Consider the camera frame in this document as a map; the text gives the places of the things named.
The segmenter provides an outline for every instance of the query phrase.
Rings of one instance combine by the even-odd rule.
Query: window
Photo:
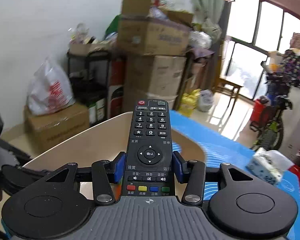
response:
[[[293,33],[300,33],[300,19],[264,0],[233,0],[224,43],[221,74],[244,84],[240,94],[255,99],[266,93],[261,61],[268,52],[284,53]]]

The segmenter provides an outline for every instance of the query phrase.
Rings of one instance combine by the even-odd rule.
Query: blue table mat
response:
[[[188,136],[204,150],[206,154],[205,163],[208,167],[219,167],[220,163],[226,162],[248,171],[245,166],[254,154],[252,150],[173,110],[170,111],[170,122],[174,130]],[[178,144],[173,142],[172,147],[174,151],[181,152]],[[298,204],[298,216],[289,231],[288,239],[300,240],[300,187],[298,177],[290,171],[286,171],[277,187],[290,194]],[[206,182],[204,199],[210,199],[217,191],[217,183]]]

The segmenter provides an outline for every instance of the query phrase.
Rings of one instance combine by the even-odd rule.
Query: silver screw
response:
[[[108,194],[101,194],[97,196],[97,200],[102,203],[107,203],[112,200],[112,197]]]
[[[191,202],[191,203],[196,203],[196,202],[200,201],[200,197],[198,195],[189,194],[189,195],[185,196],[185,201]]]

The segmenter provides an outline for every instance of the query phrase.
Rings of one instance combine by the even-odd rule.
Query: blue button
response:
[[[150,191],[151,192],[158,192],[159,191],[159,187],[150,187]]]

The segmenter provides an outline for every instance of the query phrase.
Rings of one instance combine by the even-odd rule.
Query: curtain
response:
[[[196,20],[202,23],[202,29],[216,42],[221,34],[218,25],[224,0],[191,0]]]

